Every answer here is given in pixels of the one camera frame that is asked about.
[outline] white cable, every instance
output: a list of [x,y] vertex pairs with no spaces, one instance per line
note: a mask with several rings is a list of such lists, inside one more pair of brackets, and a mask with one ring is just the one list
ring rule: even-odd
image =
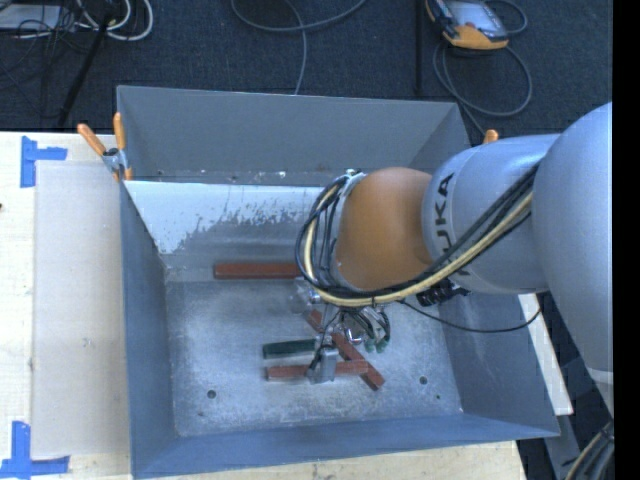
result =
[[[116,34],[116,33],[112,32],[115,29],[121,28],[131,18],[131,3],[129,2],[129,0],[124,0],[124,2],[126,4],[126,6],[127,6],[126,16],[119,23],[116,23],[115,25],[112,25],[112,26],[108,27],[107,28],[107,35],[112,39],[117,39],[118,41],[139,41],[141,39],[144,39],[145,37],[147,37],[151,33],[151,30],[153,29],[153,9],[151,7],[151,2],[149,2],[149,0],[142,0],[142,2],[145,5],[146,11],[147,11],[147,15],[148,15],[148,18],[149,18],[149,22],[147,23],[147,27],[145,28],[145,30],[143,32],[141,32],[140,34],[138,34],[136,36],[124,36],[124,35],[120,35],[120,34]],[[98,30],[99,29],[98,23],[84,9],[84,4],[82,3],[82,0],[76,0],[76,3],[82,9],[82,16],[90,23],[90,25],[87,25],[85,23],[78,23],[78,25],[82,26],[82,27],[85,27],[85,28],[92,28],[93,30]]]
[[[119,23],[116,23],[114,25],[111,25],[111,26],[107,27],[107,31],[116,30],[116,29],[126,25],[127,21],[129,21],[129,18],[131,17],[131,2],[129,2],[129,0],[124,0],[124,3],[126,5],[126,7],[127,7],[127,12],[126,12],[124,18],[122,18],[122,20]],[[84,3],[82,2],[82,0],[76,0],[76,4],[78,4],[78,7],[80,7],[80,9],[82,9],[82,16],[89,22],[89,24],[87,25],[86,23],[81,23],[81,22],[78,21],[78,22],[76,22],[76,25],[79,26],[79,27],[83,27],[83,28],[90,28],[90,29],[93,29],[93,30],[98,30],[100,28],[100,25],[87,12],[87,10],[84,7]]]

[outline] electrical cable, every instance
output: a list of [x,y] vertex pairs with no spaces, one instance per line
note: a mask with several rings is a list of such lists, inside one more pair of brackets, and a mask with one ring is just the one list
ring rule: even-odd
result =
[[[513,30],[507,30],[507,33],[509,35],[516,35],[519,34],[521,32],[523,32],[527,27],[528,27],[528,19],[526,14],[524,13],[524,11],[517,6],[516,4],[514,4],[513,2],[511,2],[510,0],[483,0],[484,3],[490,3],[490,2],[502,2],[502,3],[506,3],[510,6],[512,6],[521,16],[522,18],[522,24]],[[443,85],[443,87],[458,101],[460,107],[462,108],[462,110],[464,111],[464,113],[467,115],[467,117],[469,118],[469,120],[473,123],[473,125],[476,127],[476,129],[480,132],[480,134],[484,137],[484,133],[485,130],[483,129],[482,126],[480,126],[480,124],[478,123],[477,119],[475,118],[475,116],[473,116],[473,114],[471,113],[471,110],[475,110],[476,112],[479,112],[480,114],[484,114],[487,116],[491,116],[491,117],[512,117],[514,115],[519,114],[520,112],[522,112],[527,105],[529,104],[529,102],[531,101],[531,97],[533,95],[533,81],[531,79],[531,73],[529,71],[529,68],[527,67],[526,63],[524,62],[524,60],[509,46],[504,47],[504,50],[506,50],[518,63],[518,65],[520,66],[520,68],[522,69],[522,71],[524,72],[525,78],[526,78],[526,87],[527,87],[527,92],[526,92],[526,96],[524,97],[524,100],[514,109],[512,110],[507,110],[507,111],[494,111],[494,110],[490,110],[490,109],[486,109],[486,108],[482,108],[472,102],[470,102],[469,100],[463,98],[460,93],[456,90],[454,83],[451,79],[451,76],[449,74],[449,68],[447,66],[447,57],[446,57],[446,52],[447,49],[444,48],[444,46],[446,46],[448,43],[446,40],[442,40],[435,48],[434,52],[433,52],[433,57],[432,57],[432,64],[433,64],[433,70],[436,74],[436,77],[438,78],[438,81]],[[442,65],[442,70],[444,71],[444,74],[440,71],[439,67],[438,67],[438,60],[440,60],[440,64]]]
[[533,323],[533,321],[538,318],[538,316],[542,313],[542,309],[538,309],[533,316],[531,316],[526,322],[516,325],[514,327],[507,327],[504,329],[475,329],[473,327],[466,327],[464,325],[459,325],[459,324],[455,324],[453,322],[450,322],[448,320],[445,320],[443,318],[437,317],[435,315],[431,315],[429,313],[427,313],[426,311],[422,311],[421,309],[415,307],[413,304],[409,304],[406,300],[399,300],[398,301],[400,304],[407,306],[408,308],[413,309],[416,313],[420,313],[423,316],[429,317],[433,320],[436,320],[437,322],[440,322],[442,324],[448,325],[450,327],[454,327],[456,329],[459,329],[461,331],[467,331],[467,332],[476,332],[476,333],[481,333],[481,334],[498,334],[498,333],[505,333],[505,332],[512,332],[512,331],[517,331],[518,329],[522,329],[524,327],[527,327],[529,325],[531,325]]
[[[147,12],[148,22],[147,22],[146,28],[140,34],[129,36],[129,35],[116,34],[115,32],[113,32],[116,29],[122,28],[129,21],[132,14],[131,2],[129,0],[123,0],[123,1],[126,6],[125,16],[119,22],[114,23],[113,25],[109,25],[107,27],[106,35],[118,41],[140,41],[141,39],[146,38],[151,33],[153,29],[153,22],[154,22],[153,8],[151,7],[151,2],[149,0],[142,0]],[[93,17],[86,10],[83,0],[76,0],[76,3],[81,9],[81,16],[88,22],[88,24],[86,24],[78,21],[77,25],[80,27],[90,28],[91,30],[97,31],[100,28],[100,25],[96,20],[93,19]]]
[[[333,193],[335,193],[335,191],[330,191],[330,193],[326,197],[330,197],[330,195],[332,195]],[[442,279],[452,275],[459,268],[469,263],[480,252],[489,247],[508,227],[511,226],[514,221],[516,221],[523,214],[523,212],[528,211],[532,198],[533,194],[529,193],[494,229],[488,231],[482,238],[480,238],[474,245],[472,245],[469,249],[462,253],[458,258],[453,260],[448,265],[442,267],[440,270],[433,273],[425,280],[422,280],[408,288],[372,297],[358,297],[358,295],[360,294],[358,294],[357,292],[351,297],[336,296],[314,285],[316,287],[316,292],[325,302],[347,307],[359,307],[366,305],[375,306],[376,304],[386,304],[389,302],[404,299],[410,295],[420,293],[429,288],[431,285],[437,283],[438,281],[441,281]],[[316,221],[313,220],[307,230],[307,236],[313,235],[315,225]],[[310,259],[310,249],[311,243],[309,240],[307,240],[304,247],[304,269],[301,270],[303,270],[303,272],[305,272],[305,274],[315,282],[314,268]]]
[[244,23],[246,23],[247,25],[250,25],[252,27],[258,28],[260,30],[265,30],[267,32],[299,32],[301,30],[310,30],[312,28],[319,28],[322,27],[324,25],[330,25],[332,23],[335,23],[343,18],[346,18],[347,16],[349,16],[350,14],[353,14],[355,11],[357,11],[360,7],[362,7],[365,3],[367,2],[367,0],[360,0],[356,5],[354,5],[353,7],[351,7],[351,9],[342,12],[340,14],[338,14],[337,16],[333,16],[331,18],[327,18],[324,20],[320,20],[320,21],[316,21],[314,23],[309,23],[306,25],[298,25],[297,27],[270,27],[267,25],[260,25],[259,23],[255,23],[253,21],[248,20],[247,18],[245,18],[242,14],[240,14],[240,12],[238,11],[238,9],[236,8],[236,4],[235,4],[235,0],[231,0],[231,8],[233,9],[233,12],[235,13],[235,15],[242,20]]
[[610,421],[589,441],[565,480],[603,480],[615,450],[613,429],[613,421]]
[[522,25],[520,25],[516,29],[508,29],[507,34],[509,34],[510,36],[514,36],[516,34],[522,33],[529,26],[529,20],[525,12],[522,10],[520,6],[516,5],[511,0],[483,0],[483,2],[485,4],[492,3],[492,2],[504,3],[513,7],[516,10],[516,12],[520,14],[520,17],[522,18]]
[[311,30],[311,29],[317,29],[326,25],[330,25],[333,23],[338,22],[339,20],[346,18],[347,16],[349,16],[350,14],[353,14],[355,11],[357,11],[360,7],[362,7],[367,0],[360,0],[356,5],[354,5],[353,7],[351,7],[350,9],[348,9],[345,12],[342,12],[336,16],[333,16],[331,18],[327,18],[324,20],[320,20],[314,23],[308,23],[305,24],[302,21],[302,17],[300,16],[300,13],[298,12],[298,10],[296,9],[296,7],[293,5],[293,3],[290,0],[282,0],[284,3],[287,4],[287,6],[293,11],[293,14],[295,15],[296,19],[298,20],[298,25],[295,27],[272,27],[272,26],[267,26],[267,25],[261,25],[259,23],[256,23],[254,21],[251,21],[249,19],[247,19],[245,16],[243,16],[240,11],[238,10],[237,6],[236,6],[236,0],[231,0],[231,9],[233,10],[233,13],[236,15],[236,17],[238,19],[240,19],[240,21],[242,21],[243,23],[245,23],[246,25],[249,25],[251,27],[257,28],[259,30],[263,30],[265,32],[277,32],[277,33],[292,33],[292,32],[300,32],[302,34],[302,63],[300,66],[300,74],[298,75],[298,81],[296,83],[296,87],[294,89],[293,94],[297,95],[300,92],[300,87],[302,86],[302,80],[304,77],[304,72],[306,69],[306,64],[307,64],[307,31]]
[[[508,53],[510,53],[518,62],[518,64],[520,65],[520,67],[522,68],[522,71],[525,74],[526,77],[526,83],[527,83],[527,94],[524,98],[524,100],[514,109],[512,110],[508,110],[508,111],[493,111],[490,109],[486,109],[486,108],[482,108],[472,102],[470,102],[469,100],[465,99],[464,97],[462,97],[460,95],[460,93],[456,90],[453,81],[451,80],[451,76],[449,74],[449,68],[447,66],[447,62],[446,62],[446,52],[447,50],[444,48],[444,46],[447,44],[446,40],[442,40],[438,46],[436,46],[436,49],[434,50],[433,53],[433,69],[434,72],[436,74],[436,77],[438,78],[438,80],[440,81],[440,83],[444,86],[444,88],[459,102],[460,106],[462,107],[462,109],[464,110],[464,112],[467,114],[467,116],[469,117],[469,119],[473,122],[474,126],[478,129],[478,131],[484,136],[484,129],[480,126],[480,124],[478,123],[478,121],[475,119],[475,117],[471,114],[469,109],[473,109],[481,114],[487,115],[487,116],[491,116],[491,117],[511,117],[514,116],[516,114],[519,114],[520,112],[522,112],[527,105],[529,104],[529,102],[531,101],[531,97],[533,95],[533,81],[531,79],[531,73],[529,72],[529,68],[527,67],[527,65],[525,64],[525,62],[522,60],[522,58],[510,47],[506,46],[504,48],[504,50],[506,50]],[[444,70],[444,74],[440,72],[439,68],[438,68],[438,55],[442,52],[442,58],[440,60],[441,64],[442,64],[442,68]]]
[[[532,166],[511,187],[509,187],[487,210],[485,210],[485,212],[483,212],[483,214],[470,226],[460,239],[457,240],[446,253],[437,258],[420,276],[405,283],[400,283],[382,290],[373,290],[368,292],[350,290],[344,286],[337,285],[335,282],[332,285],[323,283],[322,280],[318,278],[319,276],[316,276],[315,274],[315,261],[313,255],[311,254],[311,257],[309,256],[309,251],[313,251],[316,241],[315,225],[317,220],[322,212],[326,211],[331,204],[336,202],[336,199],[340,195],[340,191],[345,187],[347,182],[346,180],[349,179],[349,175],[344,175],[326,186],[316,199],[309,218],[303,224],[296,240],[296,264],[298,265],[303,277],[305,277],[305,279],[312,284],[314,288],[316,288],[316,291],[321,298],[338,305],[349,305],[354,307],[367,304],[373,305],[376,302],[384,303],[385,301],[388,302],[401,299],[403,298],[401,294],[406,293],[406,290],[410,290],[411,294],[419,293],[424,291],[424,289],[429,288],[429,283],[436,284],[440,280],[444,279],[444,277],[447,277],[452,273],[455,273],[458,269],[463,268],[475,257],[485,251],[490,245],[501,240],[506,236],[506,234],[512,232],[517,226],[524,222],[530,213],[528,210],[528,204],[524,201],[520,201],[519,205],[521,208],[518,209],[517,203],[523,196],[526,196],[525,199],[528,198],[529,200],[532,197],[531,190],[537,168],[537,164]],[[508,210],[512,210],[512,212],[515,213],[507,216],[506,212]],[[500,222],[498,222],[497,218],[494,217],[493,221],[483,232],[483,235],[477,239],[466,252],[462,253],[460,257],[454,260],[453,263],[449,263],[446,270],[444,268],[440,268],[441,265],[444,265],[446,262],[451,260],[454,253],[457,253],[457,251],[464,245],[471,242],[473,236],[496,212],[499,212],[498,217],[500,217]],[[496,233],[496,229],[499,230],[499,233],[491,237],[491,233]],[[301,257],[300,251],[303,242],[305,246],[304,259]],[[329,294],[330,297],[333,296],[335,298],[331,300],[327,299],[325,298],[327,294]]]

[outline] wooden stick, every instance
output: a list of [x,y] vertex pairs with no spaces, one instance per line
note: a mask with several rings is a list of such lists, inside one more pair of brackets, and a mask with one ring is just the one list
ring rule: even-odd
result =
[[295,279],[300,270],[295,263],[218,263],[216,279]]
[[[363,375],[371,368],[367,361],[341,361],[336,364],[336,375]],[[308,364],[270,366],[267,368],[267,380],[295,379],[304,377]]]

